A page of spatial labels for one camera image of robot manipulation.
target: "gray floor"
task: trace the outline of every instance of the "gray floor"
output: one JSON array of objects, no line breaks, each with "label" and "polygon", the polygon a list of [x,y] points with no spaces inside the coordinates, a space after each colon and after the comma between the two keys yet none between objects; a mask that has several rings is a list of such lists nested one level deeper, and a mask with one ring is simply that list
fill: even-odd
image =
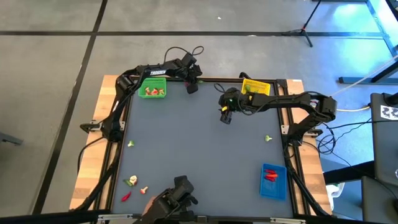
[{"label": "gray floor", "polygon": [[[384,1],[372,3],[378,12],[385,10]],[[0,1],[0,30],[92,30],[100,4],[100,0]],[[283,31],[299,28],[314,6],[314,2],[296,0],[109,1],[100,30]],[[389,16],[381,19],[397,42],[396,22]],[[378,31],[366,5],[327,2],[308,30]],[[205,52],[197,59],[205,76],[237,77],[245,71],[254,78],[295,78],[304,81],[306,90],[332,94],[344,87],[336,83],[338,77],[361,77],[391,59],[381,39],[313,37],[312,41],[314,48],[300,37],[98,37],[44,212],[68,209],[78,151],[86,142],[78,125],[91,119],[104,74],[161,62],[164,51],[174,45],[188,50],[203,45]],[[25,140],[19,147],[0,143],[0,216],[30,212],[87,42],[88,37],[0,36],[4,108],[0,130]],[[179,51],[169,54],[169,58],[181,56]],[[339,108],[355,109],[368,104],[372,92],[397,90],[396,86],[356,86],[336,99]],[[368,118],[370,111],[338,113],[331,125]],[[363,126],[339,140],[335,152],[352,164],[368,161],[373,158],[371,141],[371,127]],[[324,159],[342,163],[334,156]]]}]

